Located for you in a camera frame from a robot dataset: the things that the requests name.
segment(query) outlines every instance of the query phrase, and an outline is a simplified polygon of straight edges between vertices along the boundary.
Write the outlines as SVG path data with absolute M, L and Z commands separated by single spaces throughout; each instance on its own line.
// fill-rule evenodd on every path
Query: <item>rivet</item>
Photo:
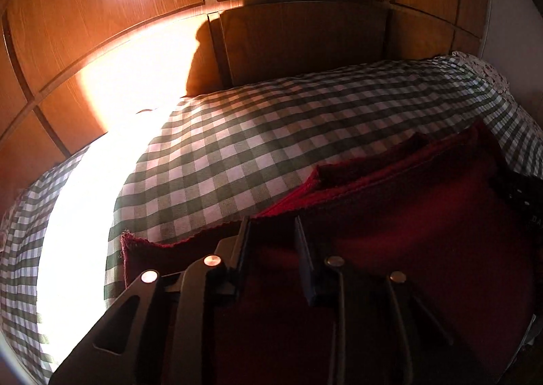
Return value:
M 333 255 L 326 258 L 325 263 L 330 267 L 341 267 L 343 264 L 345 264 L 345 260 L 340 256 Z
M 141 275 L 141 280 L 145 284 L 151 284 L 151 282 L 155 282 L 157 278 L 158 278 L 158 273 L 155 272 L 154 270 L 144 271 Z
M 396 282 L 397 284 L 403 284 L 407 281 L 407 276 L 403 271 L 393 271 L 390 274 L 390 281 Z
M 209 255 L 204 258 L 204 264 L 209 267 L 218 266 L 221 264 L 221 257 L 218 255 Z

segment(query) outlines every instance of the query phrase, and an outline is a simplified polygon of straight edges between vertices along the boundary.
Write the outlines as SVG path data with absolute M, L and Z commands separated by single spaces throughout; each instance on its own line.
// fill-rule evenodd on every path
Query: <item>sunlight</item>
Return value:
M 199 47 L 196 34 L 206 21 L 207 15 L 169 18 L 134 31 L 127 42 L 77 73 L 83 96 L 105 130 L 124 123 L 126 115 L 186 95 Z
M 105 312 L 104 279 L 115 201 L 148 143 L 177 100 L 125 123 L 95 141 L 55 203 L 37 279 L 43 352 L 61 363 Z

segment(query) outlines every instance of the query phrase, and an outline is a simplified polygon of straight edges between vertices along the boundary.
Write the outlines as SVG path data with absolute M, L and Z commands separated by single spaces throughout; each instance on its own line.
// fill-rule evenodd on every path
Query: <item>white wall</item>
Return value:
M 543 126 L 543 18 L 531 0 L 490 0 L 482 59 L 511 84 L 515 99 Z

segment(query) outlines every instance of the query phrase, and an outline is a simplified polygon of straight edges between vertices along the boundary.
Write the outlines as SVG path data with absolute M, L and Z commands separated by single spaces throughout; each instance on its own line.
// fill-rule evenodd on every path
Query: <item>red felt fabric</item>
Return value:
M 487 370 L 503 372 L 530 321 L 534 283 L 530 238 L 488 186 L 498 166 L 499 146 L 479 123 L 440 142 L 417 136 L 379 156 L 318 167 L 254 220 L 245 291 L 216 312 L 218 383 L 327 381 L 333 316 L 303 298 L 290 233 L 301 212 L 308 236 L 328 236 L 361 269 L 404 271 Z M 170 247 L 124 237 L 127 282 L 149 268 L 183 270 L 236 226 Z

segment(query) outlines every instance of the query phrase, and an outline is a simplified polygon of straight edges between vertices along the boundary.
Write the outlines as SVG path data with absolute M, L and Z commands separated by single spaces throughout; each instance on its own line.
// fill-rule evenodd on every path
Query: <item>black metal bracket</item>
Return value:
M 308 239 L 300 217 L 295 239 L 308 303 L 337 311 L 329 385 L 494 383 L 404 273 L 357 270 L 322 237 Z
M 211 383 L 211 310 L 240 294 L 249 229 L 245 218 L 237 236 L 222 239 L 213 255 L 185 271 L 163 277 L 154 270 L 142 273 L 59 365 L 50 384 Z M 173 340 L 166 347 L 175 306 Z

